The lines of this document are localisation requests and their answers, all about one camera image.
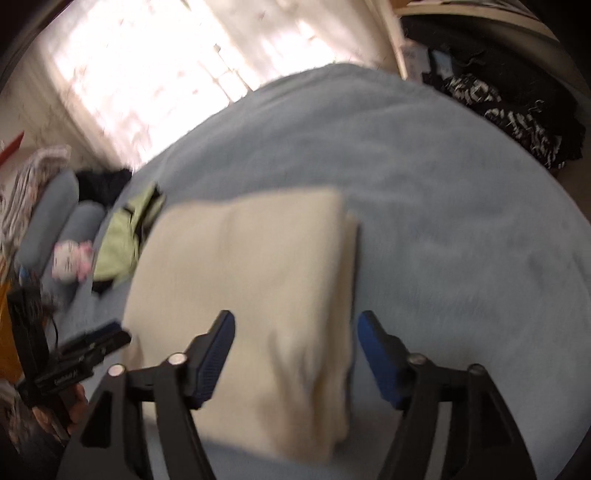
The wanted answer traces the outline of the cream fuzzy knit cardigan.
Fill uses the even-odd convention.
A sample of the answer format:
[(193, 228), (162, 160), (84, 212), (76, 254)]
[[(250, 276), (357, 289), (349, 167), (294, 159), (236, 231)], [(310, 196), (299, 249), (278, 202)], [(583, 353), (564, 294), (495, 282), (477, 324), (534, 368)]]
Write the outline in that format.
[(280, 460), (324, 463), (349, 433), (356, 219), (331, 187), (166, 209), (126, 300), (122, 361), (159, 364), (222, 310), (235, 340), (200, 436)]

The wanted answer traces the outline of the black white patterned clothing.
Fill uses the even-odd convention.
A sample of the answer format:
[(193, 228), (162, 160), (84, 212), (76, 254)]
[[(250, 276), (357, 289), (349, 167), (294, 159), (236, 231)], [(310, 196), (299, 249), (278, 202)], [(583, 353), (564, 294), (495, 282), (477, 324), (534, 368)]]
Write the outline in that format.
[(424, 84), (495, 125), (551, 173), (582, 158), (586, 128), (577, 100), (559, 81), (534, 67), (503, 63), (495, 73), (473, 61), (463, 65), (433, 48), (428, 59)]

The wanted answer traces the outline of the pink white kitty plush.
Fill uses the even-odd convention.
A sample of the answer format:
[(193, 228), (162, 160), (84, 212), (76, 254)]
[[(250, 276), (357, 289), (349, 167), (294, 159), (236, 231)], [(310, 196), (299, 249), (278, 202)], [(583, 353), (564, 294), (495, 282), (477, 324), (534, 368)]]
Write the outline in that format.
[(64, 240), (53, 251), (52, 278), (63, 284), (82, 282), (90, 273), (94, 250), (90, 241)]

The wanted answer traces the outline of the light green black-trimmed garment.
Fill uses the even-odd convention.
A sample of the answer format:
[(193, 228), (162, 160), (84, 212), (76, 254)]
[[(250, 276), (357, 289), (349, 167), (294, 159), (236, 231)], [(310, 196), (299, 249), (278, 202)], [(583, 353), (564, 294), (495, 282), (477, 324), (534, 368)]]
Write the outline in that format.
[(114, 211), (95, 256), (94, 293), (102, 295), (132, 275), (165, 200), (159, 186), (150, 183)]

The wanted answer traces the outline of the upper blue rolled pillow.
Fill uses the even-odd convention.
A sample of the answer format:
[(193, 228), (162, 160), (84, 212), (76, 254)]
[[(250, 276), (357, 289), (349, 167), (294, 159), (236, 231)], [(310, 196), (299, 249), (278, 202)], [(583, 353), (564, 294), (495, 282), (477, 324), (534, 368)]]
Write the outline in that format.
[(78, 181), (72, 170), (63, 170), (45, 188), (15, 256), (15, 270), (39, 277), (69, 216), (78, 204)]

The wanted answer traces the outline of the black fuzzy garment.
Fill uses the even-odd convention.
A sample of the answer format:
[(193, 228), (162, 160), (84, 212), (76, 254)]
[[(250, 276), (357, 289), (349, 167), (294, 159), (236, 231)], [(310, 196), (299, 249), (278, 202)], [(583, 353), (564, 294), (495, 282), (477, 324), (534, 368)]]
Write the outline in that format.
[(129, 169), (95, 172), (80, 170), (76, 174), (79, 201), (90, 201), (111, 208), (132, 177)]

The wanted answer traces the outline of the white patterned folded blanket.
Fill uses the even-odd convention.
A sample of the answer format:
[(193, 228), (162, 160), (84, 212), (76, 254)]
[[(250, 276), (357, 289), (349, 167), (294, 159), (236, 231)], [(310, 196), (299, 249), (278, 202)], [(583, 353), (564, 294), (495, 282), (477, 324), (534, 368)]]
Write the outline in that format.
[(68, 166), (70, 158), (69, 145), (39, 148), (16, 170), (9, 191), (1, 188), (1, 258), (6, 264), (20, 246), (45, 187)]

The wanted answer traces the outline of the blue fleece bed blanket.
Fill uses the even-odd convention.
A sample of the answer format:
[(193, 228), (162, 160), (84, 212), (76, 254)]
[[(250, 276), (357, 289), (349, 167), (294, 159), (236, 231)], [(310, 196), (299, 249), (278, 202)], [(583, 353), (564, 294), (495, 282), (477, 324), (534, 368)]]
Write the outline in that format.
[(171, 202), (329, 184), (360, 220), (356, 300), (435, 363), (486, 367), (537, 476), (590, 426), (590, 225), (534, 158), (425, 86), (352, 64), (270, 83), (141, 168)]

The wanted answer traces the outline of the floral sheer curtain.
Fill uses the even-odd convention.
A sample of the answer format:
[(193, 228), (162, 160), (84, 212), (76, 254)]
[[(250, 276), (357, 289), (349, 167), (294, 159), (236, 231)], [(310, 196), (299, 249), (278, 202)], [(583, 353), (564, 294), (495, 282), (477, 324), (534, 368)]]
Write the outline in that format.
[(67, 144), (78, 167), (138, 168), (277, 78), (397, 67), (381, 1), (75, 1), (1, 93), (1, 140)]

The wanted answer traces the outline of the white blue box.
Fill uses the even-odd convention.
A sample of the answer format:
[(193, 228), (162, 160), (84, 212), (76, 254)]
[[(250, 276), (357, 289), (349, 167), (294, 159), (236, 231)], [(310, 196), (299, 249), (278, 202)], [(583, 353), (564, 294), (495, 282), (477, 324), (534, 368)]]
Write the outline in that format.
[(423, 83), (423, 75), (431, 72), (428, 48), (407, 39), (400, 47), (402, 55), (401, 74), (405, 80)]

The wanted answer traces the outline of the wooden curved shelf unit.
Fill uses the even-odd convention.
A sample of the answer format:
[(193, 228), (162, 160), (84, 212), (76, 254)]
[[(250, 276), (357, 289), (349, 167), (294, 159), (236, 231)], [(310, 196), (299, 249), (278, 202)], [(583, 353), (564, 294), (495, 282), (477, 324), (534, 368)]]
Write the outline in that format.
[(497, 1), (411, 1), (399, 6), (392, 1), (394, 14), (411, 15), (457, 15), (504, 22), (525, 28), (546, 28), (533, 13)]

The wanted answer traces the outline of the red wall shelf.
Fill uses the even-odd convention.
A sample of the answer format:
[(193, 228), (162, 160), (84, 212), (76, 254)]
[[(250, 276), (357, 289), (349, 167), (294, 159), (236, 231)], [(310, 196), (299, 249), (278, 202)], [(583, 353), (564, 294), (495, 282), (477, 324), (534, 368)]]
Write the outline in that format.
[(1, 152), (0, 165), (3, 165), (16, 151), (19, 150), (24, 138), (24, 132), (21, 131)]

